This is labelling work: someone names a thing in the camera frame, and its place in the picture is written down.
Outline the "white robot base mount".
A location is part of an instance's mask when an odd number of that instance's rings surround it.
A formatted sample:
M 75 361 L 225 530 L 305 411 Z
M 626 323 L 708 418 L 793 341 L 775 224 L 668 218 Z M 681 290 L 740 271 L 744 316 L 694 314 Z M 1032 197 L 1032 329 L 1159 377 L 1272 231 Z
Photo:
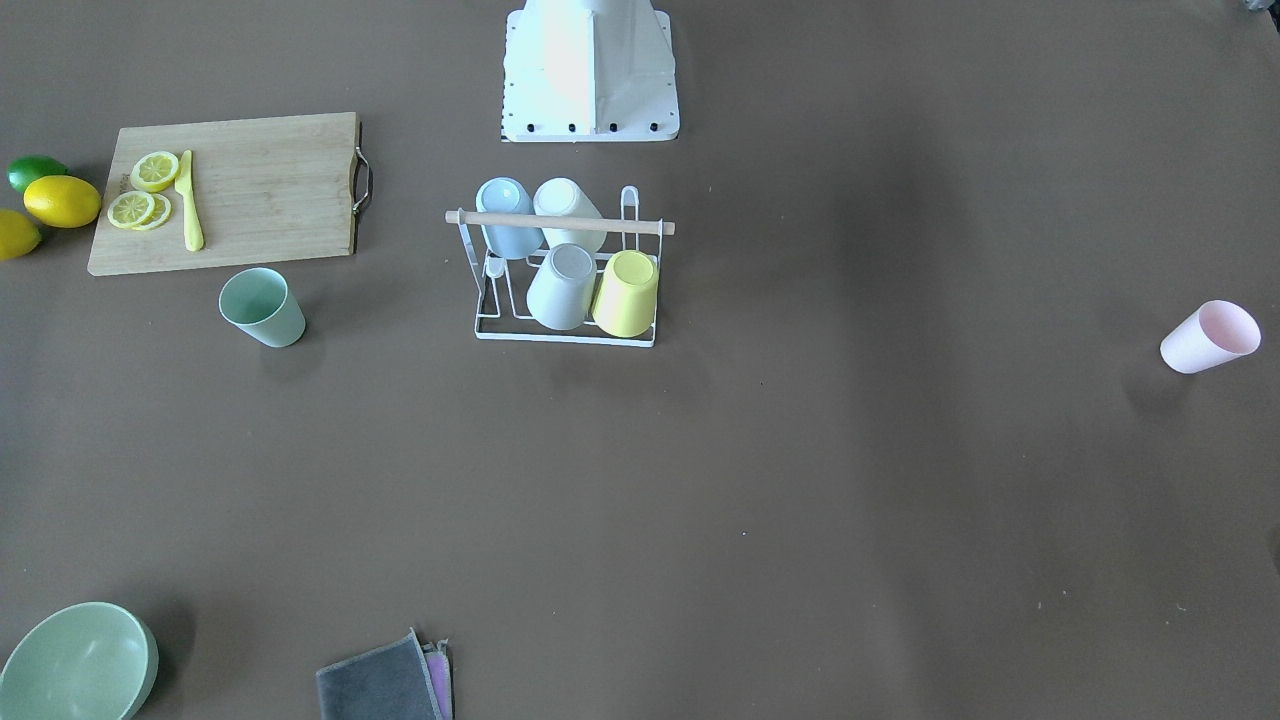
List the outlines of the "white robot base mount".
M 649 1 L 527 1 L 507 15 L 503 68 L 504 142 L 678 136 L 671 18 Z

